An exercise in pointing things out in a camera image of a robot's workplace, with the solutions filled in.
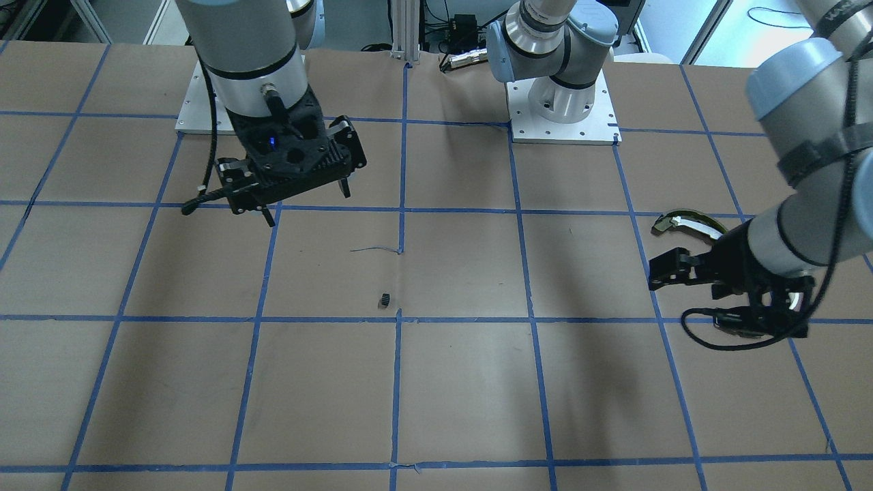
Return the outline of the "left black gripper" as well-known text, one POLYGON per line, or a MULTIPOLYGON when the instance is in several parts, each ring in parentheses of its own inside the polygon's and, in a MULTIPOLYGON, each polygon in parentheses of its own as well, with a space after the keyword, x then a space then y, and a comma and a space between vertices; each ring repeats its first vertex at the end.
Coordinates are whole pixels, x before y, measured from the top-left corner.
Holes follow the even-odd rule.
MULTIPOLYGON (((754 257, 748 243, 751 224, 730 230, 720 237, 710 252, 698 256, 685 248, 674 248, 648 260, 648 289, 657 291, 672 285, 710 283, 712 298, 727 295, 748 296, 755 317, 770 328, 770 338, 807 338, 808 308, 816 280, 812 276, 784 277, 768 271, 754 257), (786 307, 789 292, 805 293, 804 310, 791 312, 786 307)), ((691 315, 711 317, 716 308, 692 308, 691 315)))

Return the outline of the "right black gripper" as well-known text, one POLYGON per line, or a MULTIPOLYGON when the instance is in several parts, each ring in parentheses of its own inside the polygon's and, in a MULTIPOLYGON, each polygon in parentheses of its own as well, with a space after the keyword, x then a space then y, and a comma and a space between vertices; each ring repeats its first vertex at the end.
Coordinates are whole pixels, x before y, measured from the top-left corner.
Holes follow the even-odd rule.
POLYGON ((361 140, 349 118, 325 124, 321 104, 309 88, 301 99, 280 110, 281 97, 264 97, 267 115, 228 112, 244 159, 220 158, 220 198, 233 213, 259 211, 276 227, 276 208, 268 206, 337 181, 343 198, 351 198, 349 176, 367 165, 361 140))

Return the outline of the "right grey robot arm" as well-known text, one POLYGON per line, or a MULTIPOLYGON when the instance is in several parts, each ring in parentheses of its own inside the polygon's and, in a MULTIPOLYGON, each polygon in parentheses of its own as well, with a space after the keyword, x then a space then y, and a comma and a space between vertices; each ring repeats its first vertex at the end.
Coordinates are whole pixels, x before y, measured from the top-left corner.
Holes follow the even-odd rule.
POLYGON ((243 159, 209 156, 206 177, 221 186, 181 206, 184 215, 226 199, 234 214, 258 211, 274 226, 270 205, 337 183, 351 196, 349 177, 367 158, 349 118, 325 124, 308 81, 303 50, 314 43, 315 3, 179 1, 198 55, 210 118, 222 104, 243 159))

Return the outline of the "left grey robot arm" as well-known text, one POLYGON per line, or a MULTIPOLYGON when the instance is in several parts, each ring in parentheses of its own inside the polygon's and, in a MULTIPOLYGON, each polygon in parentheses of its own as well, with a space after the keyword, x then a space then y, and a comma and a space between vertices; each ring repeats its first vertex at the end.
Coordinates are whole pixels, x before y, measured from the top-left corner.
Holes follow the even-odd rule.
POLYGON ((724 333, 763 348, 805 338, 836 265, 871 251, 871 3, 801 1, 812 36, 761 63, 746 97, 794 193, 720 236, 704 254, 675 248, 649 261, 648 287, 708 284, 735 308, 690 308, 724 333))

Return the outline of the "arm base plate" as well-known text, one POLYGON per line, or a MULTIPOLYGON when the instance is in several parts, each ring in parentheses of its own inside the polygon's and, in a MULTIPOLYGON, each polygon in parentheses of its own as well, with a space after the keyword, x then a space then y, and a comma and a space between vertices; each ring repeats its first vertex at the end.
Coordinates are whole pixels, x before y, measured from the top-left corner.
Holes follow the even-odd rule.
POLYGON ((617 145, 623 142, 604 72, 570 89, 548 77, 505 83, 516 143, 617 145))
MULTIPOLYGON (((216 134, 218 136, 234 136, 236 132, 226 114, 221 99, 215 97, 216 104, 216 134)), ((208 136, 212 129, 212 117, 209 105, 209 94, 203 78, 200 62, 194 65, 190 84, 179 108, 175 130, 184 134, 202 134, 208 136)))

